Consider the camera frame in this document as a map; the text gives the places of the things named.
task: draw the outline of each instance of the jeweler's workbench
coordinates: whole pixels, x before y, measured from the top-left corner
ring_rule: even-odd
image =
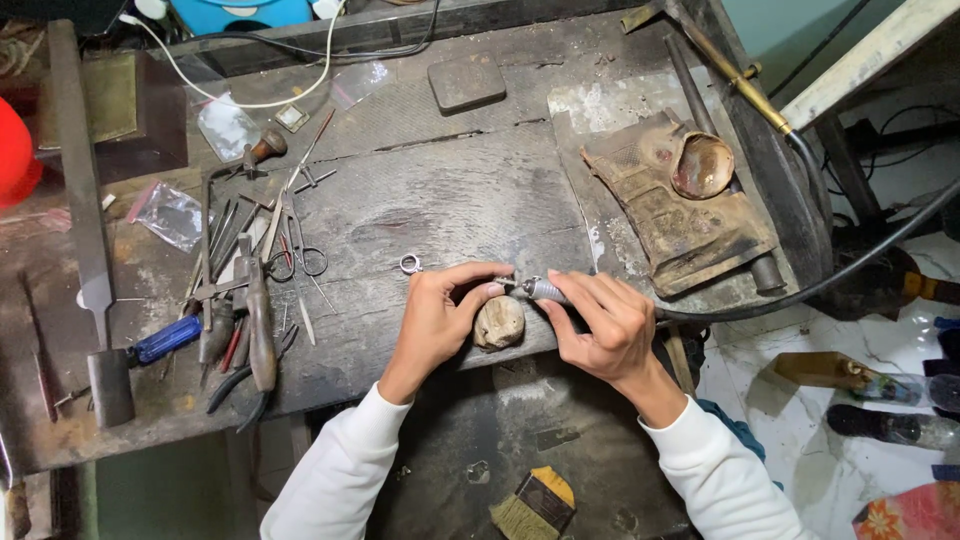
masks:
[[[714,3],[709,5],[696,16],[709,23],[715,38],[724,39],[732,58],[742,61],[729,20],[722,9],[718,18]],[[280,362],[278,391],[268,415],[356,399],[377,380],[399,328],[408,277],[398,263],[407,253],[416,254],[425,270],[470,259],[509,261],[527,277],[547,268],[596,268],[653,295],[644,277],[642,250],[622,210],[576,154],[585,137],[622,127],[617,122],[629,124],[664,107],[680,118],[690,117],[663,45],[673,27],[660,21],[624,36],[622,15],[609,12],[435,41],[420,54],[385,60],[396,80],[351,109],[336,111],[310,164],[318,176],[334,168],[337,172],[293,197],[306,242],[322,249],[329,262],[317,279],[324,295],[298,277],[317,345],[311,347],[301,338]],[[685,44],[684,50],[691,65],[701,63]],[[506,98],[442,116],[427,82],[427,67],[484,51],[492,52],[500,67]],[[342,67],[335,65],[332,72]],[[238,102],[262,103],[294,95],[316,79],[319,69],[283,67],[228,82]],[[694,68],[694,75],[720,136],[734,150],[745,192],[779,233],[782,249],[775,256],[787,290],[817,281],[824,264],[813,245],[819,240],[809,211],[800,211],[809,207],[804,201],[809,194],[796,187],[805,185],[799,166],[774,131],[722,78],[704,67]],[[557,93],[558,88],[565,90]],[[587,89],[578,93],[576,88]],[[321,86],[298,102],[312,119],[294,135],[284,132],[289,150],[261,164],[269,175],[256,181],[258,188],[276,192],[289,177],[290,167],[334,105],[328,89]],[[591,101],[596,97],[603,103]],[[629,108],[631,98],[632,110],[610,107],[618,103]],[[268,126],[274,112],[249,114],[258,125]],[[603,124],[604,118],[613,118],[613,125]],[[153,179],[200,198],[202,171],[219,161],[189,114],[187,130],[190,168],[104,188],[118,197],[107,214],[114,289],[118,299],[129,299],[109,311],[113,347],[127,347],[180,315],[176,302],[196,256],[121,218],[138,190]],[[249,185],[241,177],[215,183],[211,207],[220,209],[227,198],[237,200],[236,190]],[[53,361],[54,392],[61,396],[88,385],[85,358],[97,346],[92,318],[76,303],[77,265],[70,236],[41,224],[43,212],[63,206],[61,190],[49,189],[46,195],[40,190],[14,212],[0,215],[5,246],[0,271],[7,283],[14,282],[18,269],[27,271]],[[222,430],[239,424],[252,407],[252,384],[241,384],[227,406],[215,415],[205,414],[209,393],[224,376],[213,373],[206,388],[200,388],[194,345],[178,351],[173,360],[131,373],[136,407],[132,422],[98,431],[87,400],[79,399],[61,411],[59,422],[50,424],[28,346],[18,339],[28,331],[28,323],[17,291],[8,286],[0,292],[0,384],[7,389],[0,405],[14,411],[12,420],[21,430],[18,451],[28,471]],[[299,321],[293,285],[271,282],[270,294],[275,331],[282,334],[282,328]],[[754,292],[749,273],[740,270],[670,306],[715,311],[762,302],[766,300]],[[493,354],[465,348],[451,360],[452,367],[489,365],[555,349],[546,319],[532,304],[524,309],[526,333],[518,346]]]

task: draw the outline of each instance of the white sleeve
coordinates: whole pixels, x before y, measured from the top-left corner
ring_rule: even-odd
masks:
[[[260,537],[363,538],[408,410],[381,398],[374,384],[360,406],[328,421],[263,518]]]
[[[720,419],[688,398],[662,430],[640,425],[660,451],[660,468],[686,502],[690,522],[706,540],[810,539],[800,517],[760,459]]]

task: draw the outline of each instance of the blue container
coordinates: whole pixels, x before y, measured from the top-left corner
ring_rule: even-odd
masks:
[[[196,36],[248,32],[313,20],[307,0],[171,0],[180,20]]]

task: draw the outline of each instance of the pliers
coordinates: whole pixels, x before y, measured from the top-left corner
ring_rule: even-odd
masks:
[[[292,325],[287,332],[283,335],[283,340],[280,342],[280,346],[276,352],[276,361],[279,362],[283,358],[283,354],[287,352],[288,349],[294,344],[294,340],[297,339],[297,332],[300,330],[298,325]],[[217,411],[217,408],[227,399],[227,395],[240,383],[241,380],[246,379],[253,373],[253,368],[250,364],[243,366],[242,368],[234,371],[230,374],[229,377],[224,379],[220,383],[220,386],[217,386],[217,389],[213,391],[213,395],[210,396],[210,401],[206,404],[206,413],[213,414]],[[250,416],[244,420],[243,424],[237,428],[237,433],[249,428],[253,424],[256,424],[260,421],[260,417],[263,416],[263,412],[267,410],[267,403],[270,401],[271,391],[260,392],[259,397],[257,398],[256,406],[251,411]]]

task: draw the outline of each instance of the white cable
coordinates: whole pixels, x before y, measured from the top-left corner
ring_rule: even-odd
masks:
[[[160,48],[163,49],[163,52],[167,55],[167,59],[170,60],[170,63],[174,66],[174,69],[177,70],[177,74],[180,75],[180,78],[183,79],[183,81],[187,83],[191,88],[197,90],[204,96],[218,103],[229,105],[231,107],[236,107],[238,109],[267,109],[269,107],[279,107],[281,105],[293,103],[299,100],[300,98],[305,97],[308,93],[312,92],[317,86],[319,86],[320,83],[324,81],[324,79],[326,79],[326,72],[330,69],[330,44],[333,42],[333,23],[337,21],[337,14],[340,13],[340,11],[344,8],[344,4],[346,4],[346,2],[347,0],[340,0],[340,4],[337,5],[337,12],[334,13],[333,18],[330,19],[330,28],[327,29],[326,31],[326,62],[324,63],[324,73],[320,76],[320,79],[317,79],[316,83],[314,83],[310,88],[304,90],[303,93],[301,93],[300,95],[296,95],[290,99],[285,99],[283,101],[277,101],[275,103],[260,103],[260,104],[232,103],[230,101],[220,99],[217,96],[210,95],[204,92],[199,87],[197,87],[197,85],[194,85],[193,81],[190,81],[189,79],[187,79],[186,75],[183,75],[183,72],[180,71],[180,67],[177,66],[177,63],[174,61],[174,57],[173,55],[170,54],[170,51],[167,49],[167,46],[163,44],[163,41],[160,40],[160,38],[157,37],[156,34],[154,34],[154,31],[151,30],[149,26],[144,24],[142,20],[126,13],[120,15],[120,20],[127,24],[142,26],[143,29],[146,30],[147,33],[150,34],[150,36],[156,40],[156,43],[160,46]]]

